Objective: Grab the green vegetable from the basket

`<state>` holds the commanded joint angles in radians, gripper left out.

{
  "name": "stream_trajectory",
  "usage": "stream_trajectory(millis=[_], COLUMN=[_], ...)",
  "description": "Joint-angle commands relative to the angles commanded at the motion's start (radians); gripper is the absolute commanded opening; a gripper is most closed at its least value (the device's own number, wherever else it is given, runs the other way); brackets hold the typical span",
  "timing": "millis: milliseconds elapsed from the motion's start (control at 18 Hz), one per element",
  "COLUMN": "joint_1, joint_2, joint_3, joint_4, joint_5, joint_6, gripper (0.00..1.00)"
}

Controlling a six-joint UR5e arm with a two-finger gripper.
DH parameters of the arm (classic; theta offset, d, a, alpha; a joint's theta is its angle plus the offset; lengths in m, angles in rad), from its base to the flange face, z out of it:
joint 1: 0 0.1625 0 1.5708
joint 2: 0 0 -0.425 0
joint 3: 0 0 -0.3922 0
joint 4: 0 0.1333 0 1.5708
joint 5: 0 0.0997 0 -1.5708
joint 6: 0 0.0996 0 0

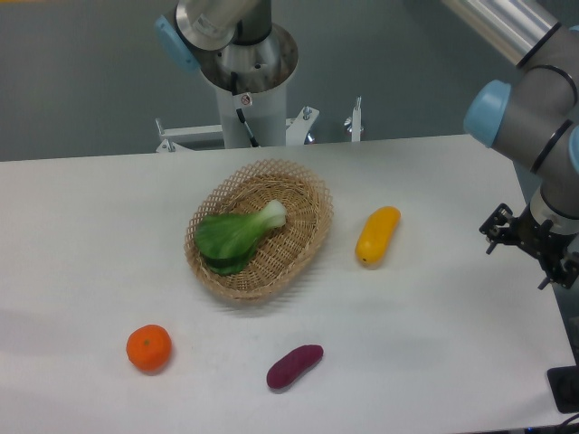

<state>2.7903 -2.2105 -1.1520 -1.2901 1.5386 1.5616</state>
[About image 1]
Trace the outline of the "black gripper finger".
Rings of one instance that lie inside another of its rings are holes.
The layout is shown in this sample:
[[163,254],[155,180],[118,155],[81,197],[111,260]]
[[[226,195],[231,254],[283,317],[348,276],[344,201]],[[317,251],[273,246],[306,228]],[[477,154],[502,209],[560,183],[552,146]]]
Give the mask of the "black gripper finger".
[[569,289],[578,278],[578,253],[572,252],[559,259],[556,256],[542,256],[539,260],[546,277],[538,285],[544,289],[548,284],[556,284]]
[[517,217],[504,203],[501,203],[494,212],[479,227],[479,232],[485,236],[489,255],[498,245],[517,246]]

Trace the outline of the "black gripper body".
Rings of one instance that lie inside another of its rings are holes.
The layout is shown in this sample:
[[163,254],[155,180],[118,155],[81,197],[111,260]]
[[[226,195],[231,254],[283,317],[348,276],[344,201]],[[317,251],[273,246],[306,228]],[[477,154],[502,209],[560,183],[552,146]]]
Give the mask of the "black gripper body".
[[570,244],[578,235],[578,220],[529,204],[517,220],[518,247],[535,258],[543,271],[577,271],[578,253]]

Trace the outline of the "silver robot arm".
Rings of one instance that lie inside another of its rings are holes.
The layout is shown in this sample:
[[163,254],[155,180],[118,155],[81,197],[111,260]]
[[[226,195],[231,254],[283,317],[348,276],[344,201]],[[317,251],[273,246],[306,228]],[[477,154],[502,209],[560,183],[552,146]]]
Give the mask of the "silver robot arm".
[[[491,246],[535,258],[546,283],[571,287],[578,256],[578,31],[534,1],[450,1],[448,7],[523,73],[494,80],[472,101],[465,131],[540,177],[527,208],[500,205],[481,225]],[[224,143],[300,146],[317,111],[286,118],[286,85],[298,65],[293,37],[271,19],[268,1],[181,1],[155,23],[167,54],[214,88]]]

